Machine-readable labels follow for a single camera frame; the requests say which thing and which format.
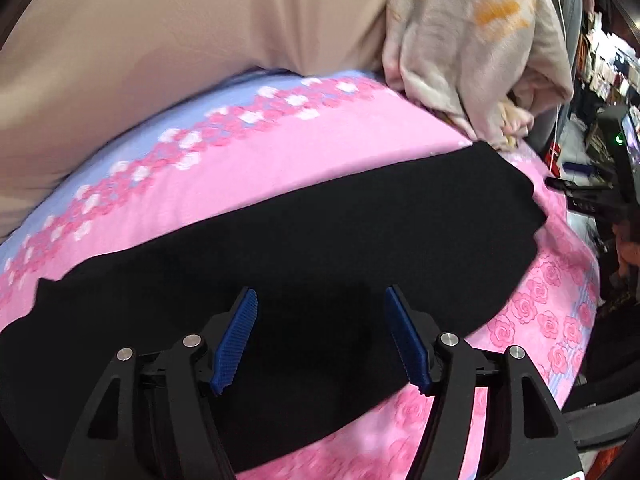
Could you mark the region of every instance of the white string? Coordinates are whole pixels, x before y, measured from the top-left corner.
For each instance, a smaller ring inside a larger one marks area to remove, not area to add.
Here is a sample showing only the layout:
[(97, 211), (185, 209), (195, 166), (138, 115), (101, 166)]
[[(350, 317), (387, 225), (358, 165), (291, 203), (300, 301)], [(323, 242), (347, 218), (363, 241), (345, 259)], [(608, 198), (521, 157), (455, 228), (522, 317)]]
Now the white string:
[[(564, 13), (562, 12), (562, 3), (558, 0), (558, 9), (560, 9), (560, 23), (562, 23), (562, 33), (564, 34), (564, 49), (566, 50), (566, 25), (564, 24)], [(556, 108), (556, 124), (554, 126), (554, 142), (551, 144), (551, 156), (549, 157), (549, 171), (554, 164), (554, 153), (556, 150), (556, 142), (558, 142), (558, 115), (560, 114), (560, 107)]]

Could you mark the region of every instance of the pink floral bedsheet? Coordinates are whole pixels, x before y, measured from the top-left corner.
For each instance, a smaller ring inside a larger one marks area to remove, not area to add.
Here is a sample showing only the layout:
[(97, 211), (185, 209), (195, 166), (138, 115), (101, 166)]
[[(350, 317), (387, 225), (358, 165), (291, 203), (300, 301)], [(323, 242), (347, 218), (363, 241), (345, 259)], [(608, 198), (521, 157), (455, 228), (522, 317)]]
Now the pink floral bedsheet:
[[(116, 148), (122, 160), (107, 176), (78, 186), (70, 205), (38, 229), (14, 234), (19, 247), (0, 267), (0, 330), (29, 312), (40, 277), (59, 279), (97, 254), (289, 190), (469, 143), (364, 75), (300, 79), (286, 90), (257, 87), (249, 105), (217, 107), (189, 128), (158, 131), (143, 156), (127, 156), (125, 144)], [(593, 326), (597, 263), (567, 225), (563, 197), (545, 188), (542, 162), (528, 148), (506, 158), (533, 181), (548, 221), (536, 234), (538, 256), (510, 301), (466, 339), (493, 351), (525, 348), (562, 404)], [(464, 480), (475, 475), (485, 404), (479, 388)], [(331, 436), (238, 478), (404, 479), (430, 407), (408, 384)]]

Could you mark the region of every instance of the blue textured pad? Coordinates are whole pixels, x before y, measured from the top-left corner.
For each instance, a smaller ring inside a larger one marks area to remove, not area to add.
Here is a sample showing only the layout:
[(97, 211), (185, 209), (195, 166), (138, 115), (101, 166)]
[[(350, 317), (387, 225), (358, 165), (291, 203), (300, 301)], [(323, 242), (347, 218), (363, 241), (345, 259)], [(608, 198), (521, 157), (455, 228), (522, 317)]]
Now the blue textured pad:
[(257, 316), (258, 298), (255, 295), (255, 291), (250, 288), (242, 298), (236, 314), (229, 323), (225, 335), (222, 336), (222, 340), (216, 349), (213, 362), (214, 372), (210, 382), (211, 389), (216, 395), (220, 395), (222, 390), (234, 380), (238, 364)]
[(427, 351), (393, 288), (385, 292), (385, 317), (411, 384), (424, 393), (431, 384)]

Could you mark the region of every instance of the folded black garment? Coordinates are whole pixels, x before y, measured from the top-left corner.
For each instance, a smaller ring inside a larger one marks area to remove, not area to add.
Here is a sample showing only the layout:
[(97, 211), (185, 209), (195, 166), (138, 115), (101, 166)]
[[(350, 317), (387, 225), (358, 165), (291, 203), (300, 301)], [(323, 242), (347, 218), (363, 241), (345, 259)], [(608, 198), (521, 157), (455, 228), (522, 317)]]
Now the folded black garment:
[(258, 320), (214, 416), (236, 471), (275, 459), (406, 383), (383, 322), (387, 285), (460, 335), (504, 306), (545, 221), (532, 192), (526, 176), (477, 143), (91, 258), (58, 282), (40, 280), (31, 313), (0, 334), (0, 410), (34, 463), (56, 476), (115, 352), (169, 348), (247, 285)]

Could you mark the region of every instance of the metal bolt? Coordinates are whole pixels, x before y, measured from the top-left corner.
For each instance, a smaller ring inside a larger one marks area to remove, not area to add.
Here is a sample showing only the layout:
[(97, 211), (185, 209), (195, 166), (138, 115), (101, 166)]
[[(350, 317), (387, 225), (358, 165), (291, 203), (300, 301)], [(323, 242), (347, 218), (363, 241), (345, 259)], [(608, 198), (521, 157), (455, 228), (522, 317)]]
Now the metal bolt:
[(442, 344), (447, 346), (455, 346), (460, 342), (460, 339), (457, 335), (452, 334), (451, 332), (445, 332), (440, 336), (440, 341), (442, 341)]
[(127, 361), (131, 359), (132, 355), (133, 355), (133, 350), (131, 348), (125, 347), (118, 350), (116, 357), (118, 358), (119, 361)]
[(201, 341), (202, 339), (198, 334), (191, 334), (182, 340), (182, 344), (187, 348), (193, 348), (194, 346), (198, 346)]
[(522, 359), (526, 354), (526, 352), (524, 351), (524, 348), (522, 346), (512, 346), (511, 348), (509, 348), (509, 353), (511, 354), (511, 357), (513, 357), (514, 359)]

